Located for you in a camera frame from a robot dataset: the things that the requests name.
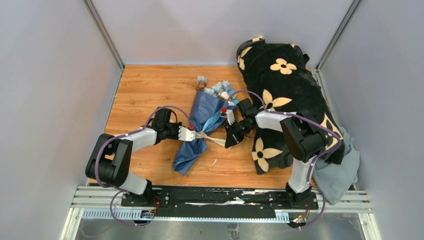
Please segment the cream printed ribbon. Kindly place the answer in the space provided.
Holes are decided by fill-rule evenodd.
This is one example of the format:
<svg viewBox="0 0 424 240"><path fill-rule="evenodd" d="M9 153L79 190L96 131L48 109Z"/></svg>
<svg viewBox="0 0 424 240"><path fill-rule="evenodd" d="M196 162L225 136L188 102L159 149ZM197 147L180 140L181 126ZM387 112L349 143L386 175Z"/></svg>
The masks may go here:
<svg viewBox="0 0 424 240"><path fill-rule="evenodd" d="M194 136L198 140L198 146L200 149L205 149L207 147L207 144L205 143L205 139L210 140L221 147L227 148L225 139L210 137L205 132L202 132L202 131L199 131L199 132L196 131L194 133Z"/></svg>

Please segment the blue wrapping paper sheet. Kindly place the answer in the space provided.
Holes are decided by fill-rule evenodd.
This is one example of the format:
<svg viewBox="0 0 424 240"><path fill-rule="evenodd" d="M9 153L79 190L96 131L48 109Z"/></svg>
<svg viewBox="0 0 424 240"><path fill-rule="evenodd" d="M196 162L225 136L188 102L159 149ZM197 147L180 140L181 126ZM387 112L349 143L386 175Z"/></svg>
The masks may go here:
<svg viewBox="0 0 424 240"><path fill-rule="evenodd" d="M189 116L195 131L210 135L217 130L225 121L225 118L220 117L224 103L222 99L197 91ZM184 141L173 160L173 170L183 175L187 174L197 158L207 149L207 143L202 138Z"/></svg>

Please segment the fake flower bunch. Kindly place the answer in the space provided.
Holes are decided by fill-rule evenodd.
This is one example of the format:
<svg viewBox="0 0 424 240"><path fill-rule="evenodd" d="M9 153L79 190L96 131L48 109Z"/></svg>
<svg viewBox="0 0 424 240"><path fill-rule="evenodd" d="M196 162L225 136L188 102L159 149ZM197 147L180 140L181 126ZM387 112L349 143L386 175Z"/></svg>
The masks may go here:
<svg viewBox="0 0 424 240"><path fill-rule="evenodd" d="M209 81L205 76L198 76L195 82L197 91L206 93L223 101L226 101L235 92L231 83L227 80L209 86Z"/></svg>

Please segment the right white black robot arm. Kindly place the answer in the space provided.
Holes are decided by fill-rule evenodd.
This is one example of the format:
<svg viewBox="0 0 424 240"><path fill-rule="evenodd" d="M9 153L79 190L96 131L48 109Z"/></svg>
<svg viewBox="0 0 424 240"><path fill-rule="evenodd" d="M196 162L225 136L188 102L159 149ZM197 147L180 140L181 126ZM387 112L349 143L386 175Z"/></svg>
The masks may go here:
<svg viewBox="0 0 424 240"><path fill-rule="evenodd" d="M313 157L325 150L328 141L324 132L313 121L295 112L277 113L256 108L249 99L237 104L243 120L237 122L231 109L223 106L220 116L226 118L225 148L229 149L245 138L253 129L269 129L283 133L289 153L293 157L292 172L286 183L286 204L292 209L303 205L311 193L310 174Z"/></svg>

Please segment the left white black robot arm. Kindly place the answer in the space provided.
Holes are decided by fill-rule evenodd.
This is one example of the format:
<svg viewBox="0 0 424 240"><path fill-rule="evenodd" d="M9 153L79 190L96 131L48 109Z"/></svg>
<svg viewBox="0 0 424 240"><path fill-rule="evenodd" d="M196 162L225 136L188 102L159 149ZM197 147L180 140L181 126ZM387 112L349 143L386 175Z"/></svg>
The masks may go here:
<svg viewBox="0 0 424 240"><path fill-rule="evenodd" d="M85 167L85 175L104 187L123 191L123 199L142 207L155 199L152 182L130 171L132 154L163 140L193 140L182 122L171 122L172 110L159 107L146 126L121 135L101 134Z"/></svg>

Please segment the black floral plush blanket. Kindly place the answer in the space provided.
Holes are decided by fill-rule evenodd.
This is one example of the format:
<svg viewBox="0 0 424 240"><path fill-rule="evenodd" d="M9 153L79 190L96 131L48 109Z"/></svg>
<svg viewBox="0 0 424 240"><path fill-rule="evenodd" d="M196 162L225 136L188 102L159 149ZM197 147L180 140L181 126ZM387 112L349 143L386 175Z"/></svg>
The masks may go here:
<svg viewBox="0 0 424 240"><path fill-rule="evenodd" d="M236 50L238 69L253 105L259 110L305 113L306 117L344 139L321 87L307 69L309 56L294 43L267 43L262 36L243 42ZM255 131L252 159L257 174L293 164L282 132Z"/></svg>

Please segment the grey blue cloth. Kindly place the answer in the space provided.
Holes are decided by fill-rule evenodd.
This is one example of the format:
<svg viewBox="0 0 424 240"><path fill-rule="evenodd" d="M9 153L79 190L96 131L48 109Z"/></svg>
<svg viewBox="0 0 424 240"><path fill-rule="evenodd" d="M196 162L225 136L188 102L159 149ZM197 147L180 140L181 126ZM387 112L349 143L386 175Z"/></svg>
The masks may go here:
<svg viewBox="0 0 424 240"><path fill-rule="evenodd" d="M344 151L342 162L338 164L325 163L318 159L312 176L317 186L322 190L326 200L335 205L338 203L351 185L358 181L360 166L360 152L354 147L354 140L346 129L340 127L344 138Z"/></svg>

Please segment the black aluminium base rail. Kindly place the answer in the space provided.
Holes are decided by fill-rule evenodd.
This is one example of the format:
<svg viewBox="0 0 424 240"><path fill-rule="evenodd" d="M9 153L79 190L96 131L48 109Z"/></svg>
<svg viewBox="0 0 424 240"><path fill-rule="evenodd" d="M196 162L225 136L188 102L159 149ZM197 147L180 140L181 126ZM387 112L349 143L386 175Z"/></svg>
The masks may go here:
<svg viewBox="0 0 424 240"><path fill-rule="evenodd" d="M155 185L145 194L100 186L79 186L74 194L64 230L82 220L114 220L127 225L153 221L282 223L299 229L324 214L373 214L366 192L349 190L336 204L313 190L292 202L283 189Z"/></svg>

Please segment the left aluminium corner post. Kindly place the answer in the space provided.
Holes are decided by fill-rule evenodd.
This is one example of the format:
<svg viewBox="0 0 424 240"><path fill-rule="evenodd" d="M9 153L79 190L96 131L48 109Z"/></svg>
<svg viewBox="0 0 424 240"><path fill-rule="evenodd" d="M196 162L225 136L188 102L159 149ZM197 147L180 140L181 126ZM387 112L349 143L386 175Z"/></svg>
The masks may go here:
<svg viewBox="0 0 424 240"><path fill-rule="evenodd" d="M99 31L103 41L105 42L109 52L111 53L116 65L119 67L121 71L124 70L125 64L113 43L111 36L109 35L106 26L104 25L102 18L92 0L82 0L84 3L89 15L91 16L94 24L96 25L97 30Z"/></svg>

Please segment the aluminium corner post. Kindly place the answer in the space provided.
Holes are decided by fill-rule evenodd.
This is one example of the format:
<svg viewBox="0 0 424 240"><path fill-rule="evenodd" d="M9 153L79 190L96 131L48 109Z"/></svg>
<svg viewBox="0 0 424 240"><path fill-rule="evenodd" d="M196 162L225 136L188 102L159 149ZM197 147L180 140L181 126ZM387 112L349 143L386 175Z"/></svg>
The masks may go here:
<svg viewBox="0 0 424 240"><path fill-rule="evenodd" d="M334 32L330 42L328 43L327 47L325 48L321 58L319 59L316 70L320 71L325 64L327 63L331 53L333 52L334 48L336 47L338 41L340 40L342 34L348 27L350 21L352 20L353 16L355 15L358 7L362 3L362 0L352 0L346 13L344 14L341 22L339 23L336 31Z"/></svg>
<svg viewBox="0 0 424 240"><path fill-rule="evenodd" d="M119 67L121 71L124 70L125 64L113 43L111 36L109 35L106 26L104 25L102 18L92 0L82 0L84 3L89 15L91 16L94 24L96 25L97 30L99 31L103 41L105 42L109 52L111 53L116 65Z"/></svg>

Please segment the right aluminium corner post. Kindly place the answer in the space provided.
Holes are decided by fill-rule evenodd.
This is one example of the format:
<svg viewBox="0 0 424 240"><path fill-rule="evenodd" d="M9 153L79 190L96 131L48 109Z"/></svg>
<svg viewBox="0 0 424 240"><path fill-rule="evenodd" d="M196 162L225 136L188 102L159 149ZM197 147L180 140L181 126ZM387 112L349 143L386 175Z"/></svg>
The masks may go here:
<svg viewBox="0 0 424 240"><path fill-rule="evenodd" d="M331 53L333 52L334 48L336 47L338 41L340 40L342 34L348 27L350 21L352 20L353 16L355 15L358 7L362 3L362 0L352 0L346 13L344 14L341 22L339 23L336 31L334 32L330 42L328 43L327 47L325 48L321 58L319 59L316 70L320 71L325 64L327 63Z"/></svg>

